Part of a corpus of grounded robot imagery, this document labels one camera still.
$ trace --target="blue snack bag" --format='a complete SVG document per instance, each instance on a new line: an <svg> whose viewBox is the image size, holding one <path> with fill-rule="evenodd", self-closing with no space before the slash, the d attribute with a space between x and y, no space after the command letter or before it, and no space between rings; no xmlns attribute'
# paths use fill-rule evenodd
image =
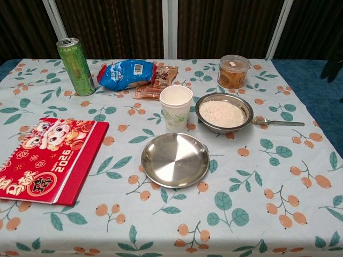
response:
<svg viewBox="0 0 343 257"><path fill-rule="evenodd" d="M155 64L130 59L104 66L100 70L97 80L99 85L113 91L119 91L153 82L155 76Z"/></svg>

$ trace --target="barcode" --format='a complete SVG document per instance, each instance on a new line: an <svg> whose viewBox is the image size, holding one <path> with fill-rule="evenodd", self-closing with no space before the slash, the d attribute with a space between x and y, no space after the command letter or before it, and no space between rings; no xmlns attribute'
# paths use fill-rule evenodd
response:
<svg viewBox="0 0 343 257"><path fill-rule="evenodd" d="M142 71L143 71L143 65L135 64L135 70L133 72L133 75L142 75Z"/></svg>

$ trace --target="dark curtain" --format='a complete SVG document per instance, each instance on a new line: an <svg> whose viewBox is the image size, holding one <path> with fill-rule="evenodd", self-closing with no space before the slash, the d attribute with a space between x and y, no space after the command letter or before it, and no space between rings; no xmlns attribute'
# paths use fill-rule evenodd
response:
<svg viewBox="0 0 343 257"><path fill-rule="evenodd" d="M55 0L89 59L163 59L162 1Z"/></svg>
<svg viewBox="0 0 343 257"><path fill-rule="evenodd" d="M324 59L343 40L343 1L294 0L274 59Z"/></svg>
<svg viewBox="0 0 343 257"><path fill-rule="evenodd" d="M0 65L10 59L59 58L42 0L0 0Z"/></svg>
<svg viewBox="0 0 343 257"><path fill-rule="evenodd" d="M178 0L178 58L264 58L284 0Z"/></svg>

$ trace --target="jar lid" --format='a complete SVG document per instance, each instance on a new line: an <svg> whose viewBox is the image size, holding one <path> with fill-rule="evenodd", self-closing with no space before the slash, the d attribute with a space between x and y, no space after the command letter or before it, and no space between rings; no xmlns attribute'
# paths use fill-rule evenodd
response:
<svg viewBox="0 0 343 257"><path fill-rule="evenodd" d="M220 67L231 72L245 72L248 70L250 62L243 56L225 55L220 58Z"/></svg>

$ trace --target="spoon handle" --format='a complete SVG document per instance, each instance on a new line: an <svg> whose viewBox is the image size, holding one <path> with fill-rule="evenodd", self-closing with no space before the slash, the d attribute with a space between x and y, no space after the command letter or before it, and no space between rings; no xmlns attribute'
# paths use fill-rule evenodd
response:
<svg viewBox="0 0 343 257"><path fill-rule="evenodd" d="M271 120L270 121L272 124L276 124L276 125L286 125L286 126L305 126L305 123L303 122L281 122L278 120Z"/></svg>

